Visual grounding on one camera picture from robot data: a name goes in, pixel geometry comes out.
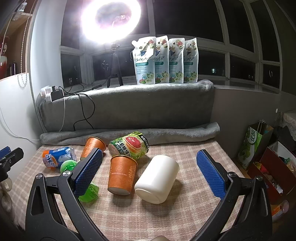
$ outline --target bed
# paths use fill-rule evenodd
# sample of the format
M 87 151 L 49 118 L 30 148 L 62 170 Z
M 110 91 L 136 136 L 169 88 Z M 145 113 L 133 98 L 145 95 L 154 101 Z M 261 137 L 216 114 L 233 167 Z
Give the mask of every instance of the bed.
M 83 146 L 71 145 L 77 158 Z M 43 145 L 26 165 L 9 192 L 15 212 L 14 223 L 25 229 L 25 215 L 30 189 L 34 177 L 43 173 L 46 177 L 59 175 L 59 170 L 47 169 L 42 162 L 42 152 L 59 146 Z M 196 164 L 196 153 L 206 149 L 213 159 L 220 162 L 227 171 L 241 172 L 223 151 L 220 145 L 210 139 L 203 142 L 186 142 L 153 145 L 149 152 L 138 160 L 135 181 L 145 170 L 153 156 L 163 154 L 174 158 L 180 171 L 167 200 L 159 205 L 141 200 L 132 191 L 129 196 L 114 195 L 107 190 L 111 156 L 106 149 L 103 163 L 93 182 L 99 186 L 99 197 L 90 203 L 83 203 L 88 215 L 109 240 L 151 240 L 164 235 L 171 241 L 190 240 L 209 218 L 220 199 L 215 197 Z M 57 203 L 71 230 L 75 230 L 59 195 Z M 242 196 L 230 216 L 224 230 L 231 227 L 242 203 Z

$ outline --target orange paper cup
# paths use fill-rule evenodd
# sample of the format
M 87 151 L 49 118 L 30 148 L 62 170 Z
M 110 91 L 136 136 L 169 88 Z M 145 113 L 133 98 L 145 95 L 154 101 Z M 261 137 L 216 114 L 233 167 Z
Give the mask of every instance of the orange paper cup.
M 99 148 L 102 152 L 104 152 L 106 150 L 106 145 L 100 138 L 89 137 L 81 154 L 80 160 L 83 161 L 94 148 Z
M 137 166 L 137 162 L 131 157 L 125 155 L 112 157 L 108 191 L 118 195 L 129 195 L 133 188 Z

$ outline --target lamp light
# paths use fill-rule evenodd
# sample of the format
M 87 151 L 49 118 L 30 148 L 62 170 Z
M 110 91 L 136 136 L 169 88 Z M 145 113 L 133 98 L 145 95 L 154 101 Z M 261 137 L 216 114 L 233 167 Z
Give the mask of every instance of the lamp light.
M 81 23 L 88 39 L 106 43 L 130 34 L 140 16 L 137 0 L 94 0 L 83 11 Z

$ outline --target gray blanket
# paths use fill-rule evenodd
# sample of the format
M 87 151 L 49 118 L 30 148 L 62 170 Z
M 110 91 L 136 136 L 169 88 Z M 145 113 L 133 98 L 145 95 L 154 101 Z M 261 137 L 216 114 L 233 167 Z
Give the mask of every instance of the gray blanket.
M 88 121 L 94 129 L 184 129 L 210 122 L 214 85 L 209 80 L 193 84 L 125 85 L 86 91 L 95 103 Z M 85 116 L 94 106 L 81 95 Z M 78 96 L 65 98 L 65 122 L 62 131 L 74 131 L 73 124 L 84 119 Z M 64 116 L 64 100 L 43 102 L 40 116 L 48 132 L 59 131 Z M 76 130 L 91 129 L 86 121 L 75 124 Z
M 199 142 L 214 138 L 220 131 L 214 122 L 190 129 L 129 129 L 129 130 L 79 130 L 43 133 L 40 136 L 42 144 L 48 145 L 85 145 L 90 136 L 95 136 L 109 144 L 111 140 L 125 136 L 133 131 L 140 131 L 148 139 L 150 145 L 174 142 Z

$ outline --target ring light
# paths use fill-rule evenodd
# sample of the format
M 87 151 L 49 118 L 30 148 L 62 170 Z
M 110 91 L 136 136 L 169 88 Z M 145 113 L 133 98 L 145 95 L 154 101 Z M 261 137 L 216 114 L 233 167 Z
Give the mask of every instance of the ring light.
M 109 9 L 107 4 L 125 4 L 129 10 L 131 16 L 125 18 L 125 16 L 117 16 L 111 26 L 102 27 L 97 22 L 97 14 L 100 9 L 104 7 Z M 99 43 L 114 42 L 122 39 L 130 34 L 133 29 L 137 26 L 141 16 L 141 7 L 137 0 L 94 0 L 91 2 L 82 13 L 82 27 L 85 36 L 93 41 Z M 127 21 L 119 26 L 115 25 L 120 17 L 125 18 Z

